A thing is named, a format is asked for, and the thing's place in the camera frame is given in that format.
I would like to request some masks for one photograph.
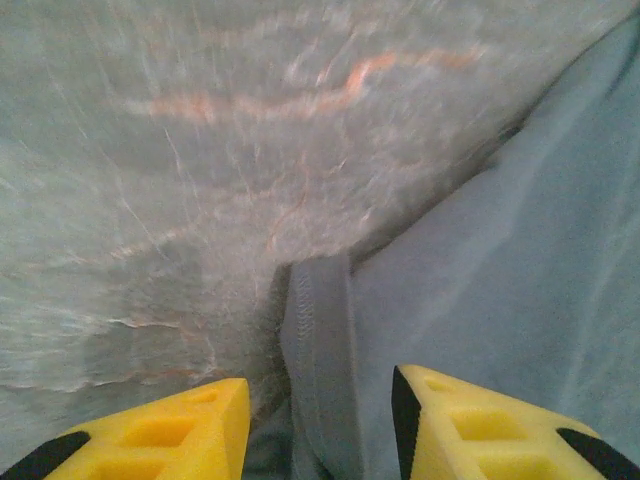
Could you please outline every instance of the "gray fabric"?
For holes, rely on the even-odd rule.
[[[337,280],[349,276],[344,257],[293,267],[283,332],[302,325],[295,278],[304,271],[314,282],[332,279],[326,299],[314,283],[312,317],[325,320],[337,309],[333,320],[345,322],[346,339],[350,316],[341,308],[353,305],[357,347],[356,398],[348,385],[321,390],[305,377],[349,378],[349,365],[318,358],[350,361],[348,340],[314,344],[314,365],[326,368],[309,371],[287,353],[303,343],[282,335],[292,374],[289,432],[293,445],[304,442],[305,455],[293,454],[304,462],[303,478],[398,478],[390,395],[393,366],[402,363],[577,417],[640,460],[639,30],[633,18],[586,52],[495,154],[492,168],[357,265],[351,279]],[[350,291],[351,300],[344,296]],[[331,298],[341,303],[332,307]],[[318,449],[317,424],[309,428],[314,419],[305,411],[330,418],[353,401],[356,423],[335,428],[337,441],[324,445],[330,451]],[[338,439],[357,436],[357,421],[368,472],[349,475],[358,463],[344,455],[352,445]],[[251,463],[269,448],[257,448],[264,431],[251,438],[247,478],[291,478],[287,468]],[[327,457],[344,463],[324,463]]]

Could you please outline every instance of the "light blue fabric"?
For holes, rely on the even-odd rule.
[[[302,311],[292,281],[282,348],[302,416],[292,422],[287,403],[254,433],[245,478],[399,478],[390,396],[402,363],[577,417],[640,460],[639,32],[632,18],[586,52],[494,167],[332,284],[349,293],[331,318],[344,322],[353,351],[326,341],[327,322],[314,323],[327,318],[327,298],[340,295],[310,290],[305,328],[325,341],[313,355],[350,365],[314,357],[326,368],[302,369],[293,360],[309,344],[286,333]],[[343,265],[324,262],[294,266],[292,278],[305,271],[317,280],[327,274],[314,277],[314,269]],[[347,367],[356,393],[326,381]],[[333,428],[336,439],[355,440],[320,448],[317,419],[352,401],[353,422]],[[360,463],[349,471],[344,459],[354,448]],[[346,463],[327,465],[328,457]],[[291,471],[295,462],[303,476]]]

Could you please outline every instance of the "blurred floor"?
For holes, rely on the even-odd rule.
[[[221,376],[286,391],[286,265],[467,180],[616,0],[0,6],[0,468]]]

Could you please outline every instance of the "stone floor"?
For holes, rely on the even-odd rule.
[[[0,5],[0,469],[200,382],[286,392],[286,266],[387,242],[632,0]]]

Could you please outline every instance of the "gray marble floor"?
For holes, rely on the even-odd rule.
[[[636,3],[1,2],[0,469],[224,376],[266,414],[286,266],[387,242]]]

